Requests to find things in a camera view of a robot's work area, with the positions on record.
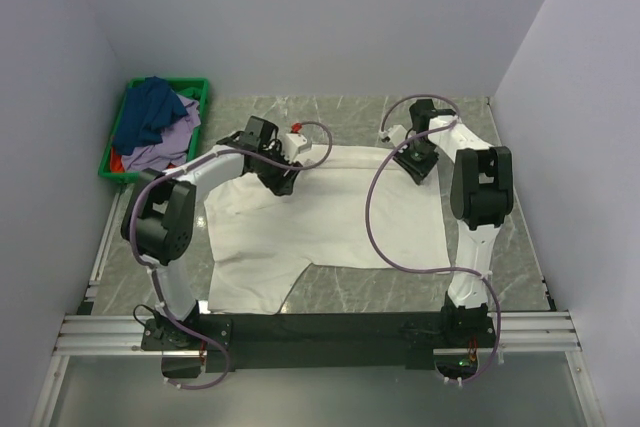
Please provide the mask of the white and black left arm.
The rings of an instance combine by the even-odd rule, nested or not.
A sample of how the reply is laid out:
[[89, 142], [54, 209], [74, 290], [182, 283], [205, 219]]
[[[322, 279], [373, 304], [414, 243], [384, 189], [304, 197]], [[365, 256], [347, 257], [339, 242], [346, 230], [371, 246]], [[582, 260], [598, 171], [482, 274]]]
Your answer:
[[226, 344], [228, 327], [202, 321], [186, 274], [184, 255], [193, 237], [195, 207], [213, 190], [246, 174], [255, 175], [276, 196], [291, 194], [302, 168], [297, 159], [311, 147], [301, 129], [296, 123], [281, 132], [274, 123], [252, 116], [243, 130], [186, 164], [139, 175], [121, 234], [147, 270], [156, 294], [148, 336], [179, 349], [197, 341], [208, 347]]

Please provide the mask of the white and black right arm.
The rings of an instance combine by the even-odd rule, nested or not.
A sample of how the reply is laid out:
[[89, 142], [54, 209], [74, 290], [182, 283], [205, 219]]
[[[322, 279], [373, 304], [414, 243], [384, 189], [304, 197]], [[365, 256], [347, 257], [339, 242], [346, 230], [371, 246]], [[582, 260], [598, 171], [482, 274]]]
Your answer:
[[492, 341], [486, 282], [496, 238], [514, 204], [511, 151], [482, 140], [453, 109], [438, 109], [431, 99], [416, 100], [409, 113], [412, 127], [395, 126], [388, 134], [399, 148], [394, 161], [416, 184], [436, 167], [441, 153], [453, 163], [449, 200], [458, 243], [438, 324], [440, 337], [452, 346], [483, 337]]

